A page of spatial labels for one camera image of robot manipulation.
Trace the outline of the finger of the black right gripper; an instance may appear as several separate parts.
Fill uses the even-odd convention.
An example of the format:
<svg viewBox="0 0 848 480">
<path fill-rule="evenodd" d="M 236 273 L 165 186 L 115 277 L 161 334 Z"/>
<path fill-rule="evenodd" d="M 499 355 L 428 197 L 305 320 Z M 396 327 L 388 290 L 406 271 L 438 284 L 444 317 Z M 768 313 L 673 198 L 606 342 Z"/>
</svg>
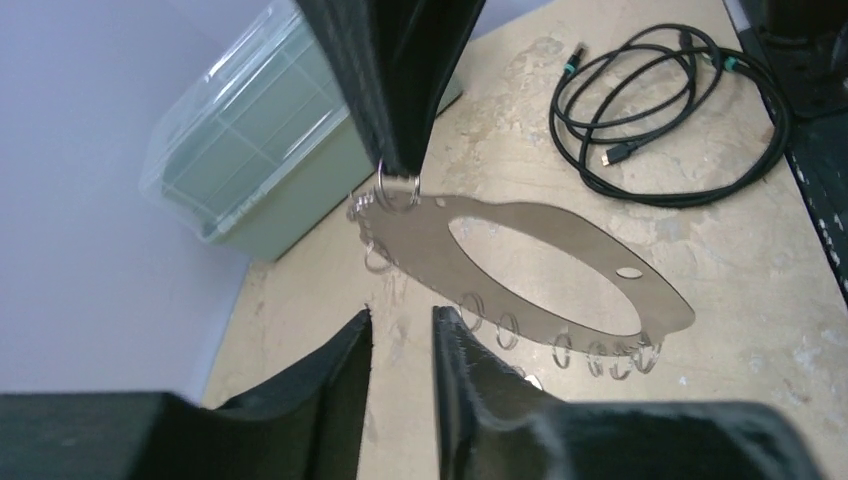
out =
<svg viewBox="0 0 848 480">
<path fill-rule="evenodd" d="M 324 51 L 371 163 L 383 161 L 384 173 L 403 174 L 378 61 L 376 3 L 305 0 L 297 6 Z"/>
<path fill-rule="evenodd" d="M 464 0 L 380 3 L 388 175 L 420 174 L 438 105 L 484 5 Z"/>
</svg>

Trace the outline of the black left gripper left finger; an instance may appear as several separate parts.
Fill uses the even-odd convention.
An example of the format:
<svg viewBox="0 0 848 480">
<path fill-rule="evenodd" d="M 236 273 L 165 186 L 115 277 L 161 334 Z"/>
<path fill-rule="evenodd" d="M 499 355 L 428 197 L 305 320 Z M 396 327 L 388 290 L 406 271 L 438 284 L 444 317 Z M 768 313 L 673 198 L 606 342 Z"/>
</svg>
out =
<svg viewBox="0 0 848 480">
<path fill-rule="evenodd" d="M 205 408 L 169 392 L 5 394 L 5 479 L 353 479 L 369 310 L 264 382 Z"/>
</svg>

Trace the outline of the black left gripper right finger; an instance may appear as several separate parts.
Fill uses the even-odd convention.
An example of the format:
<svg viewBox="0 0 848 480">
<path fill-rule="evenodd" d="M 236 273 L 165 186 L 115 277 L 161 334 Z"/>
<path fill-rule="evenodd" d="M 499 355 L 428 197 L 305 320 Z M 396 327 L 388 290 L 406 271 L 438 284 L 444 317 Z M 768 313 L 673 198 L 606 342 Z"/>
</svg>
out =
<svg viewBox="0 0 848 480">
<path fill-rule="evenodd" d="M 818 479 L 792 425 L 759 403 L 563 401 L 432 310 L 444 479 Z"/>
</svg>

